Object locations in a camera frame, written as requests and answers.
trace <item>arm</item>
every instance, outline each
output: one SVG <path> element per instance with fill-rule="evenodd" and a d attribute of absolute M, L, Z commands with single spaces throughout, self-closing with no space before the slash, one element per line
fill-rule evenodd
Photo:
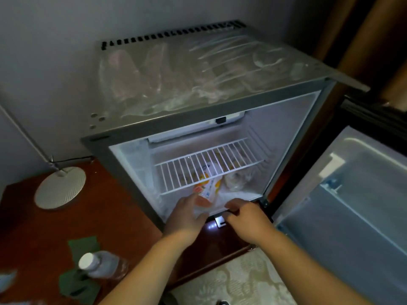
<path fill-rule="evenodd" d="M 100 305 L 156 305 L 181 253 L 198 236 L 208 214 L 193 216 L 196 194 L 181 198 L 158 241 L 140 263 L 110 292 Z"/>
<path fill-rule="evenodd" d="M 371 304 L 275 229 L 257 205 L 233 199 L 225 207 L 239 210 L 239 215 L 225 212 L 223 218 L 238 236 L 264 251 L 299 305 Z"/>

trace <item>water bottle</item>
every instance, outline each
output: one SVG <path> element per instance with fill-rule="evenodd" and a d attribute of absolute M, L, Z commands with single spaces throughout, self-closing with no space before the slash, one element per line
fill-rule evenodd
<path fill-rule="evenodd" d="M 108 251 L 88 252 L 80 259 L 78 266 L 92 278 L 122 279 L 129 269 L 126 260 Z"/>

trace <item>white bottle cap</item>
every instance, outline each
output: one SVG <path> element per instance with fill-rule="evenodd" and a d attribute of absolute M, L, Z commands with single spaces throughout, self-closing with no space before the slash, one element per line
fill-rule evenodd
<path fill-rule="evenodd" d="M 92 254 L 91 252 L 87 252 L 79 259 L 78 266 L 81 270 L 89 271 L 94 269 L 99 262 L 99 258 L 96 255 Z"/>

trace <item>wire shelf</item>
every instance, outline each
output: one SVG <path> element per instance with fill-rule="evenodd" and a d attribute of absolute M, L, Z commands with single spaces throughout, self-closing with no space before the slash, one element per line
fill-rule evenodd
<path fill-rule="evenodd" d="M 247 144 L 248 139 L 243 138 L 156 164 L 164 183 L 161 195 L 262 162 Z M 214 166 L 215 173 L 208 172 L 208 177 L 204 174 L 207 163 L 218 164 L 217 169 Z"/>

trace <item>wooden table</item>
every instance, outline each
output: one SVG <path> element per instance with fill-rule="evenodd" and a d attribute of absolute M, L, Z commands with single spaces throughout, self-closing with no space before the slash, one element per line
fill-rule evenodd
<path fill-rule="evenodd" d="M 126 258 L 134 267 L 161 232 L 127 191 L 99 162 L 78 165 L 86 172 L 79 195 L 66 206 L 41 210 L 33 197 L 46 175 L 9 185 L 0 203 L 0 272 L 18 270 L 16 282 L 0 302 L 42 300 L 47 305 L 78 304 L 59 294 L 58 277 L 72 269 L 68 240 L 97 236 L 103 250 Z M 196 242 L 180 257 L 170 277 L 176 287 L 246 252 L 249 245 L 229 226 L 207 222 Z M 102 281 L 95 303 L 114 287 Z"/>

